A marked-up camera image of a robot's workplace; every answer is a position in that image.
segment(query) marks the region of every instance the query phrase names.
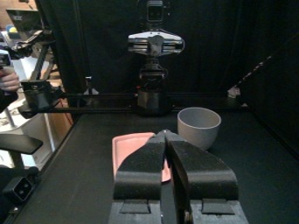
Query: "black table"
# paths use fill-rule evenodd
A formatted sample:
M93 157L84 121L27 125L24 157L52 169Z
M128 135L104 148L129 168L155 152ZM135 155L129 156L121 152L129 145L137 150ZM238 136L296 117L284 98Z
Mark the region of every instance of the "black table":
M250 112L219 112L221 125L209 152L238 176L239 201L250 223L299 223L299 165ZM83 115L15 223L108 223L113 192L112 138L168 129L176 113ZM163 184L164 223L175 223L171 184Z

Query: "black clamp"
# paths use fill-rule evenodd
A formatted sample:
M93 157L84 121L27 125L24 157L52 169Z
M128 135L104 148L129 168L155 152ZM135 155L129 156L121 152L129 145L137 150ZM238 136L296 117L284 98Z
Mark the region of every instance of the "black clamp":
M172 170L177 223L248 223L233 171L168 130L159 132L119 167L108 223L163 223L164 158Z

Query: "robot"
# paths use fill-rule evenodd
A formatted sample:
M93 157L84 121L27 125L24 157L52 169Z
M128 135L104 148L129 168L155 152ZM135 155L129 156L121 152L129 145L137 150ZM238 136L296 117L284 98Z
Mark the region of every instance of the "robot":
M168 72L159 65L157 58L168 54L179 54L184 42L177 35L161 29L169 2L137 1L137 6L140 5L140 25L145 26L144 32L128 36L128 51L145 55L145 65L139 73L140 87L135 111L145 116L161 116L172 110L173 105L164 92Z

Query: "metal rod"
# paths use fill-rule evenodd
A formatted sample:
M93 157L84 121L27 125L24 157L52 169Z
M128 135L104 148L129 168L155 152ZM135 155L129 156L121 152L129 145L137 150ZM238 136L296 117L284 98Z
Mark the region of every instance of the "metal rod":
M4 114L5 114L5 117L7 117L7 120L9 122L9 125L12 127L12 129L15 129L16 128L15 120L12 118L12 115L11 115L11 112L9 112L8 108L4 110Z

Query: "black curtain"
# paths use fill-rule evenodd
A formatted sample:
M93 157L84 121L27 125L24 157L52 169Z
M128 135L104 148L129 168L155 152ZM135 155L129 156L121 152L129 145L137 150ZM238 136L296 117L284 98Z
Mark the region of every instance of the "black curtain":
M282 46L275 59L240 86L242 98L272 130L298 149L298 1L169 0L163 28L185 41L164 56L168 92L225 93ZM56 38L67 92L85 91L92 76L100 93L133 92L145 57L127 51L141 32L136 0L36 0Z
M299 158L298 7L298 1L260 1L246 65L266 63L239 87L243 101Z
M259 3L172 0L163 28L185 48L164 56L169 92L225 92L244 74ZM136 0L39 0L57 40L60 73L69 92L84 91L92 76L100 93L131 92L145 57L127 51L127 37L141 32Z

